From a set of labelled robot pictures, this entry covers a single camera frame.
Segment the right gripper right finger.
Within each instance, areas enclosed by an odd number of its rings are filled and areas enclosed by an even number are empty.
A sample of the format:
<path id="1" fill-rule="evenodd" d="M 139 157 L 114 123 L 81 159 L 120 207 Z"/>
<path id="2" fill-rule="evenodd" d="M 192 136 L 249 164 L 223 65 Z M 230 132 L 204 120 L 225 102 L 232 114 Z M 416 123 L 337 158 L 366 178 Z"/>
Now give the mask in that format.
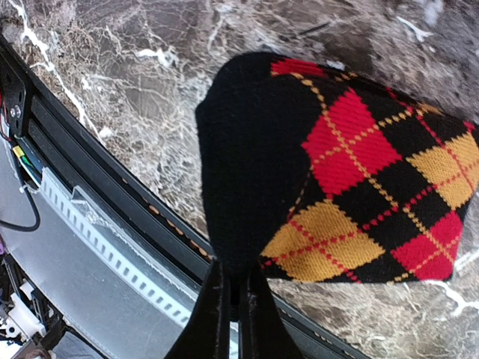
<path id="1" fill-rule="evenodd" d="M 302 359 L 287 332 L 260 265 L 251 268 L 239 288 L 239 357 Z"/>

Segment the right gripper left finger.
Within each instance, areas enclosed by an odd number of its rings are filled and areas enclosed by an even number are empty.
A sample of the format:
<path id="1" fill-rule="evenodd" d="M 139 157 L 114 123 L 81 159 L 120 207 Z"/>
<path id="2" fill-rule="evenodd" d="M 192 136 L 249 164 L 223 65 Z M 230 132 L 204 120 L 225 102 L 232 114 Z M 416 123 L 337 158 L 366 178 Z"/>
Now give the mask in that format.
<path id="1" fill-rule="evenodd" d="M 204 279 L 192 315 L 166 359 L 227 359 L 230 351 L 231 284 L 214 260 Z"/>

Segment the argyle patterned sock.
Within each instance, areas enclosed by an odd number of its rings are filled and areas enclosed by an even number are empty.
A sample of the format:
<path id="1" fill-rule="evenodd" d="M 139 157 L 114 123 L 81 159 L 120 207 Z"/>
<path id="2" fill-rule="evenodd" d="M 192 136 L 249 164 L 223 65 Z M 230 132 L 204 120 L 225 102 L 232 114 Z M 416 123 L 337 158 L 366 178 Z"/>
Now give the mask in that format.
<path id="1" fill-rule="evenodd" d="M 478 189 L 478 125 L 351 72 L 238 55 L 195 111 L 207 232 L 230 272 L 449 280 Z"/>

